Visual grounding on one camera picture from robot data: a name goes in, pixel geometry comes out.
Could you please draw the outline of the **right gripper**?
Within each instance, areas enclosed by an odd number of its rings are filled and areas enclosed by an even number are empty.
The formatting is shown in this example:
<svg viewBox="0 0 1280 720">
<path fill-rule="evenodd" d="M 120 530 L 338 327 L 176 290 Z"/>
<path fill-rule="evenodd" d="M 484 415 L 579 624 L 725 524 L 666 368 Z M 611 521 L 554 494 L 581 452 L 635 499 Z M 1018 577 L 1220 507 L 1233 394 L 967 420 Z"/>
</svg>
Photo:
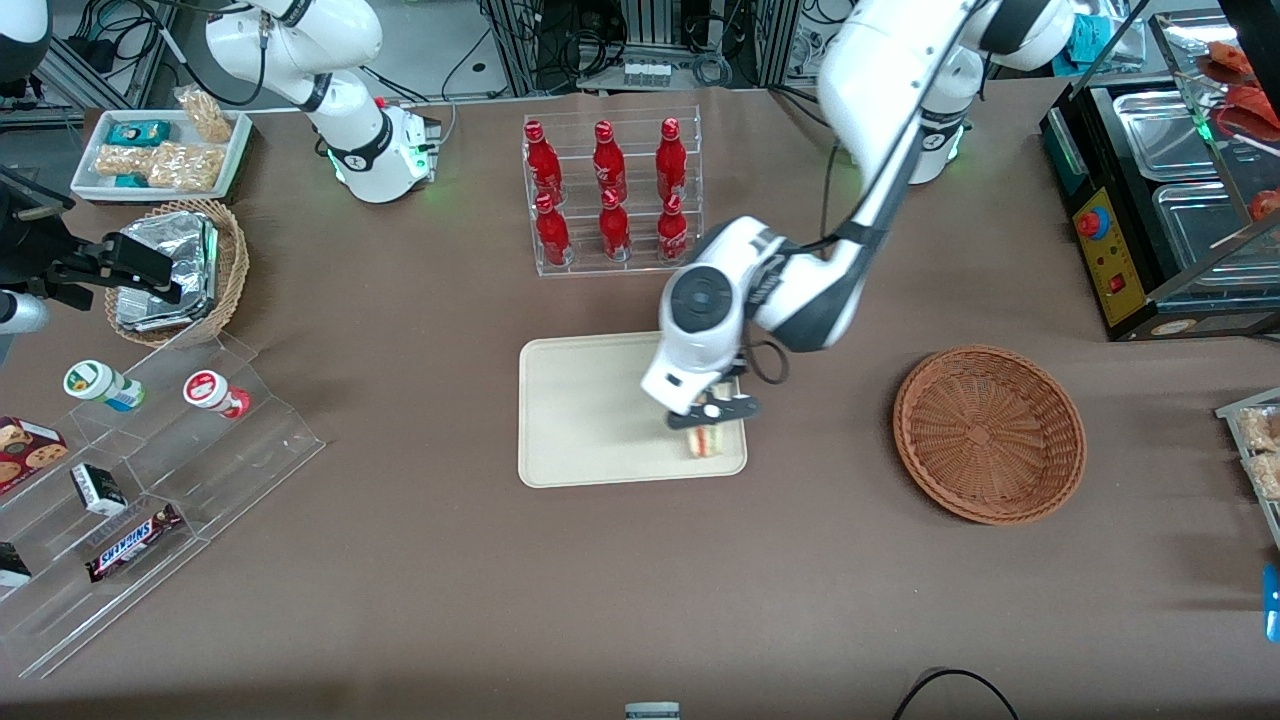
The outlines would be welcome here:
<svg viewBox="0 0 1280 720">
<path fill-rule="evenodd" d="M 138 290 L 165 304 L 178 304 L 182 287 L 172 282 L 172 259 L 124 233 L 106 233 L 100 242 L 104 275 L 84 273 L 82 250 L 90 241 L 73 236 L 55 214 L 24 220 L 37 205 L 4 184 L 1 190 L 1 288 L 49 299 L 65 306 L 91 306 L 86 286 Z M 61 272 L 65 268 L 77 272 Z"/>
</svg>

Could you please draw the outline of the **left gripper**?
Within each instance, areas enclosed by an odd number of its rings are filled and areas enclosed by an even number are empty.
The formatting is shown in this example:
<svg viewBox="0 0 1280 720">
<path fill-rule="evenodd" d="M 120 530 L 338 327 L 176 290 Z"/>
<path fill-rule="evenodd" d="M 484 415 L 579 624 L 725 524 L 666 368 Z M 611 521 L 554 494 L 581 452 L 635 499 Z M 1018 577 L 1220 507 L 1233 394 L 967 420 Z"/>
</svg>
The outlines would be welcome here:
<svg viewBox="0 0 1280 720">
<path fill-rule="evenodd" d="M 739 346 L 733 334 L 659 336 L 640 388 L 668 411 L 669 429 L 709 427 L 759 414 L 762 406 L 754 396 L 718 398 L 710 393 L 732 368 Z"/>
</svg>

